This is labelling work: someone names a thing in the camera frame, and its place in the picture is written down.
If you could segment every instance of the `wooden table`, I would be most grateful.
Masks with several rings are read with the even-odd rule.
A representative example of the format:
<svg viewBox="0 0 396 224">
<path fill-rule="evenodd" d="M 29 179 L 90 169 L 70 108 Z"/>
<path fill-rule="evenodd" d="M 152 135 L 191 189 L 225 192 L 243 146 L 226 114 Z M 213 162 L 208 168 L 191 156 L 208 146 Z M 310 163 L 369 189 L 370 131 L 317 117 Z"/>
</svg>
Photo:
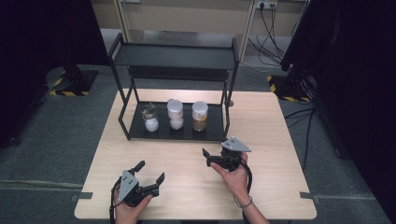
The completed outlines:
<svg viewBox="0 0 396 224">
<path fill-rule="evenodd" d="M 170 98 L 193 103 L 218 103 L 221 91 L 139 90 L 141 100 Z M 269 219 L 312 219 L 314 203 L 301 198 L 309 192 L 276 96 L 271 92 L 235 91 L 230 107 L 231 126 L 227 137 L 235 136 L 251 148 L 248 165 L 253 173 L 250 195 Z M 130 123 L 136 103 L 131 99 L 125 118 Z M 241 210 L 224 187 L 221 177 L 206 167 L 204 147 L 219 155 L 220 143 L 204 141 L 126 140 L 118 116 L 120 94 L 111 108 L 91 169 L 82 192 L 91 199 L 79 199 L 78 218 L 107 219 L 110 190 L 123 170 L 140 161 L 146 166 L 135 176 L 141 186 L 155 183 L 162 172 L 165 180 L 160 196 L 151 200 L 141 219 L 242 219 Z"/>
</svg>

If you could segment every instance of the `shelf tray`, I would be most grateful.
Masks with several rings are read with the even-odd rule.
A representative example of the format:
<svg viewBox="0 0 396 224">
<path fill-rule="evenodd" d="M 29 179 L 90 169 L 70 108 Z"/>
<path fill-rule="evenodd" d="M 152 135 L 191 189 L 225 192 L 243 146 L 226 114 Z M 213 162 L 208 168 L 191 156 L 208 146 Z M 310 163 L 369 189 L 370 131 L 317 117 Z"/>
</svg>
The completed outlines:
<svg viewBox="0 0 396 224">
<path fill-rule="evenodd" d="M 178 70 L 233 70 L 235 52 L 231 48 L 166 46 L 123 43 L 114 60 L 115 65 L 136 68 Z"/>
<path fill-rule="evenodd" d="M 173 140 L 204 140 L 223 141 L 223 114 L 221 105 L 208 105 L 206 129 L 197 132 L 192 128 L 192 104 L 183 104 L 184 126 L 179 130 L 171 128 L 167 112 L 167 103 L 152 102 L 157 108 L 157 119 L 160 127 L 155 132 L 146 130 L 141 112 L 149 102 L 140 102 L 136 106 L 129 135 L 131 138 L 173 139 Z"/>
</svg>

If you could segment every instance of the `jar with white contents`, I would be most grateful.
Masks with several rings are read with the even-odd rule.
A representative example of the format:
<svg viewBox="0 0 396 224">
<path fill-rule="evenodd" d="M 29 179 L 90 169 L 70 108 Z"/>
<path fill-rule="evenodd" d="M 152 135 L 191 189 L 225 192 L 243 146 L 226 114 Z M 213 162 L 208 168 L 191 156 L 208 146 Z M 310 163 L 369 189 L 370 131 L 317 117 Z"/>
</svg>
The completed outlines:
<svg viewBox="0 0 396 224">
<path fill-rule="evenodd" d="M 153 133 L 158 130 L 160 123 L 157 119 L 157 109 L 155 108 L 154 104 L 149 103 L 149 105 L 145 105 L 142 111 L 142 116 L 143 120 L 145 121 L 146 129 L 149 132 Z"/>
<path fill-rule="evenodd" d="M 167 108 L 171 127 L 175 130 L 181 129 L 184 125 L 183 104 L 179 100 L 170 99 Z"/>
</svg>

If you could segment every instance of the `black handheld controller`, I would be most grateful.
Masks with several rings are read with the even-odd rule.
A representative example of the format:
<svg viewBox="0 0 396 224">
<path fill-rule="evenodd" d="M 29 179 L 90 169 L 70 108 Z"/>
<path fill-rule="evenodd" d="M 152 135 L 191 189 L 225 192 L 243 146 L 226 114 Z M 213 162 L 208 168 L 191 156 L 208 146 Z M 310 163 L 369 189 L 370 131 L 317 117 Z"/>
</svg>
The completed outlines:
<svg viewBox="0 0 396 224">
<path fill-rule="evenodd" d="M 251 151 L 249 147 L 245 146 L 235 137 L 228 139 L 221 143 L 222 150 L 221 156 L 211 156 L 204 148 L 202 148 L 203 154 L 206 157 L 206 165 L 210 166 L 211 162 L 215 162 L 220 165 L 223 169 L 232 172 L 238 168 L 242 160 L 242 152 Z"/>
<path fill-rule="evenodd" d="M 139 172 L 144 165 L 145 162 L 141 161 L 135 168 L 122 172 L 122 177 L 120 178 L 119 202 L 126 203 L 131 207 L 136 207 L 146 196 L 151 194 L 153 197 L 157 197 L 160 195 L 159 188 L 165 179 L 165 173 L 162 173 L 160 177 L 158 177 L 155 184 L 141 187 L 139 186 L 139 181 L 134 177 L 134 172 Z"/>
</svg>

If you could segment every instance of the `grey carpet floor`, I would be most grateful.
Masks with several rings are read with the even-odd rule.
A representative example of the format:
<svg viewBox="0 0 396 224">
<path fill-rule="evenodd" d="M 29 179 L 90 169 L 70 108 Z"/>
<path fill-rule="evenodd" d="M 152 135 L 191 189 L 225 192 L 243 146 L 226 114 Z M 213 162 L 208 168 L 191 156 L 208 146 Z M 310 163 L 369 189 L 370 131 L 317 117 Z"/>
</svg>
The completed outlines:
<svg viewBox="0 0 396 224">
<path fill-rule="evenodd" d="M 74 217 L 77 203 L 73 196 L 80 193 L 84 184 L 117 93 L 109 67 L 85 65 L 81 68 L 99 71 L 88 96 L 47 94 L 21 131 L 21 144 L 10 145 L 0 151 L 0 223 L 108 223 L 108 220 L 79 220 Z M 62 71 L 62 68 L 57 68 L 49 72 L 50 87 Z M 120 68 L 119 72 L 121 82 L 127 88 L 126 69 Z M 279 69 L 261 73 L 241 66 L 234 90 L 269 91 L 266 76 L 273 74 L 284 73 Z M 137 86 L 152 89 L 221 88 L 216 84 L 154 80 L 140 81 Z M 279 103 L 285 116 L 313 106 L 285 101 Z M 313 220 L 293 222 L 390 223 L 353 161 L 337 158 L 321 118 L 317 115 L 312 118 L 307 157 L 304 154 L 308 119 L 295 123 L 297 120 L 286 119 L 286 122 L 300 163 L 306 160 L 304 174 L 314 196 L 318 216 Z M 272 222 L 288 223 L 286 220 Z"/>
</svg>

